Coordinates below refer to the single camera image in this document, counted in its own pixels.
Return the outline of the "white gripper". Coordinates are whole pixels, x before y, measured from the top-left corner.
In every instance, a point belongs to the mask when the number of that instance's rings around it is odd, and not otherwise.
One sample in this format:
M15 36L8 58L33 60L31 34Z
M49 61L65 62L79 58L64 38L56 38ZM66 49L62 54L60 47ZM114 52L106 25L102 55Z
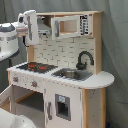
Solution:
M37 15L35 10L25 11L18 15L17 33L23 38L25 46L39 43Z

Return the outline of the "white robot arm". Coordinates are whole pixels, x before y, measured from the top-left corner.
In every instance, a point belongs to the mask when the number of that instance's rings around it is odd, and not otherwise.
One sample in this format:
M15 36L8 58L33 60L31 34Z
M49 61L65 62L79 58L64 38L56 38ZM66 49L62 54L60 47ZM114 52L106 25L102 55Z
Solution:
M26 47L39 42L35 10L20 13L16 22L0 24L0 62L11 59L19 53L19 37L23 37ZM0 128L36 128L36 126L28 117L12 114L0 108Z

